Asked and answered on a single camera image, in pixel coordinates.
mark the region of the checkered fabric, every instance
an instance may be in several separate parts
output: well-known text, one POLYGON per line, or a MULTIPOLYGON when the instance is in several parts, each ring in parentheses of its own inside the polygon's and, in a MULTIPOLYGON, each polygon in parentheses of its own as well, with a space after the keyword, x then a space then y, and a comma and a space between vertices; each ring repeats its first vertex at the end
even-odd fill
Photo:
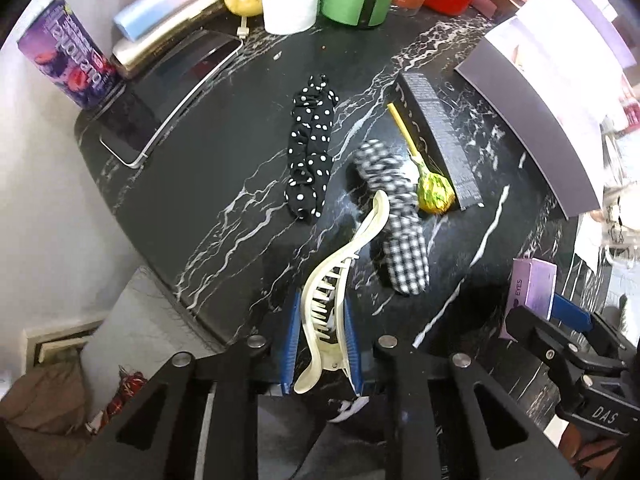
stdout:
POLYGON ((383 249, 393 288, 420 294, 429 283, 429 263, 415 185, 401 171, 406 159, 391 153, 381 140, 368 140, 356 150, 354 161, 371 192, 381 189, 389 196, 383 249))

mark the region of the triangular cutout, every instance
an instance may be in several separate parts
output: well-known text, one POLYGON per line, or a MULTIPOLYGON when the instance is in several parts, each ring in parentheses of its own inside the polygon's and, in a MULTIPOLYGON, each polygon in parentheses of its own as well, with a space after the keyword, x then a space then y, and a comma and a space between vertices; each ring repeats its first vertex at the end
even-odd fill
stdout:
POLYGON ((149 449, 154 440, 165 400, 166 385, 162 384, 118 432, 116 440, 140 451, 149 449))
POLYGON ((482 384, 474 388, 484 425, 494 449, 500 450, 527 439, 527 432, 482 384))

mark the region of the brown fabric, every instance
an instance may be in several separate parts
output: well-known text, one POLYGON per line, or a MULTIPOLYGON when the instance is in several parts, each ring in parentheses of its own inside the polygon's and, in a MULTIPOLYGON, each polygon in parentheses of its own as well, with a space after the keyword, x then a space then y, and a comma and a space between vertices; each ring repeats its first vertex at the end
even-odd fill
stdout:
POLYGON ((86 449, 89 437, 78 431, 75 434, 59 436, 38 433, 6 424, 14 442, 42 477, 42 480, 58 480, 61 473, 86 449))
POLYGON ((86 418, 78 360, 34 368, 0 400, 0 418, 26 430, 58 435, 80 428, 86 418))

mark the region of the yellow lollipop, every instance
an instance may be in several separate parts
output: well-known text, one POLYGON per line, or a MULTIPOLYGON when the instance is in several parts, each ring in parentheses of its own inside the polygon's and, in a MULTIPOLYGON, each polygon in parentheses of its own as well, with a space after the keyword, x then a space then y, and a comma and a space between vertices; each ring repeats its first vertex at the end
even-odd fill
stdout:
POLYGON ((418 178, 418 188, 416 190, 418 206, 427 213, 445 213, 456 199, 451 184, 446 177, 429 171, 394 104, 389 103, 386 107, 389 108, 391 115, 400 129, 400 133, 402 133, 404 140, 409 146, 409 154, 412 162, 418 167, 418 173, 420 174, 418 178))

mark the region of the yellow stick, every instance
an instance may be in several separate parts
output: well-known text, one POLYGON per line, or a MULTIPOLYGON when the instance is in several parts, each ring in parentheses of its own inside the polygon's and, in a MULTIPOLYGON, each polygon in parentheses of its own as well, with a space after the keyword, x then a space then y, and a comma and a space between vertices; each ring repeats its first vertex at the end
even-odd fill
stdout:
POLYGON ((398 113, 398 110, 396 110, 396 107, 394 106, 394 104, 389 103, 386 107, 389 108, 389 111, 391 112, 391 115, 396 121, 398 128, 400 128, 400 133, 402 133, 404 140, 409 145, 409 152, 411 153, 411 155, 419 156, 420 152, 418 151, 418 148, 415 147, 414 140, 411 138, 411 134, 409 133, 409 130, 407 130, 406 126, 404 126, 402 117, 400 117, 400 114, 398 113))

